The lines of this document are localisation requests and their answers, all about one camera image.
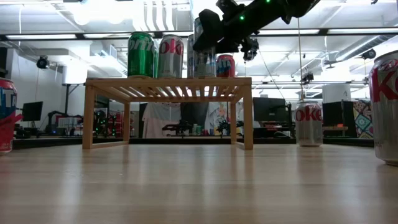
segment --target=sprite can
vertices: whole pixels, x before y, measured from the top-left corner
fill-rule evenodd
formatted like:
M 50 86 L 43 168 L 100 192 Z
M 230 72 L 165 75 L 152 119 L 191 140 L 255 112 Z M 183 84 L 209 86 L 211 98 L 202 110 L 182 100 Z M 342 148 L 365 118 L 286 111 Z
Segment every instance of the sprite can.
M 127 75 L 145 75 L 153 78 L 155 73 L 155 47 L 152 36 L 145 32 L 133 32 L 129 38 Z

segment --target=ceiling light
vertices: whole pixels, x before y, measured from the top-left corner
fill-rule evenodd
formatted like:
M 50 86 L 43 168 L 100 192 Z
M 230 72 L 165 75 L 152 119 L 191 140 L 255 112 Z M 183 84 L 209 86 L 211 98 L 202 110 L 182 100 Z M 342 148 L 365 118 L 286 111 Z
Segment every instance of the ceiling light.
M 123 34 L 83 34 L 87 39 L 102 39 L 102 38 L 129 38 L 130 33 Z
M 328 34 L 372 34 L 372 33 L 393 33 L 398 32 L 397 28 L 365 28 L 365 29 L 330 29 Z
M 163 34 L 164 35 L 170 35 L 170 34 L 172 34 L 172 35 L 177 35 L 177 36 L 186 36 L 186 37 L 188 37 L 189 35 L 191 35 L 191 34 L 193 34 L 193 32 L 190 32 L 190 31 L 188 31 L 188 32 L 163 32 Z
M 74 34 L 49 34 L 49 35 L 7 35 L 9 40 L 57 40 L 57 39 L 76 39 Z
M 319 29 L 302 29 L 300 30 L 300 34 L 317 34 L 319 33 Z M 260 35 L 298 35 L 298 29 L 289 29 L 289 30 L 260 30 Z
M 75 22 L 81 26 L 86 25 L 90 22 L 90 17 L 88 17 L 84 12 L 74 12 L 73 18 Z
M 47 0 L 47 1 L 0 1 L 0 4 L 62 4 L 62 0 Z

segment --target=sprite logo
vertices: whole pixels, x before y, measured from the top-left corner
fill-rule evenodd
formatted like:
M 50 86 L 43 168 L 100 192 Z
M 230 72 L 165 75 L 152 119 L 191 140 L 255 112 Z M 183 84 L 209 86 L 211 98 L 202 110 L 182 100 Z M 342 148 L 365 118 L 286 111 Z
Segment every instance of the sprite logo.
M 129 41 L 129 50 L 154 51 L 154 43 L 149 38 L 136 39 Z

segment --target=red object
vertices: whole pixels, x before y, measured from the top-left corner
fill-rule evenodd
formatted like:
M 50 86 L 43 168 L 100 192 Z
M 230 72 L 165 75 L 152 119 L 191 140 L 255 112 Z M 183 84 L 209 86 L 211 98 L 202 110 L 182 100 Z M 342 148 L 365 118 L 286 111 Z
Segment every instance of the red object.
M 12 150 L 15 123 L 22 119 L 16 116 L 17 90 L 11 80 L 0 78 L 0 154 Z
M 220 55 L 218 57 L 217 77 L 235 77 L 235 60 L 232 55 Z

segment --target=duct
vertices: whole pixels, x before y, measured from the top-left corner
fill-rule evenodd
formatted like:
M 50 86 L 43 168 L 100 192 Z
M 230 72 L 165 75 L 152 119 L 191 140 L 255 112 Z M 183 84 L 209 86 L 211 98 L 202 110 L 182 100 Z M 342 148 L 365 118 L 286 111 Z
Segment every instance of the duct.
M 396 27 L 396 26 L 398 26 L 398 19 L 394 19 L 392 22 L 386 24 L 386 27 Z M 346 49 L 339 51 L 335 56 L 335 60 L 337 62 L 348 60 L 357 55 L 367 52 L 373 47 L 382 44 L 385 41 L 395 36 L 396 35 L 377 35 L 377 36 L 364 37 L 361 40 L 352 44 L 351 46 L 347 47 Z

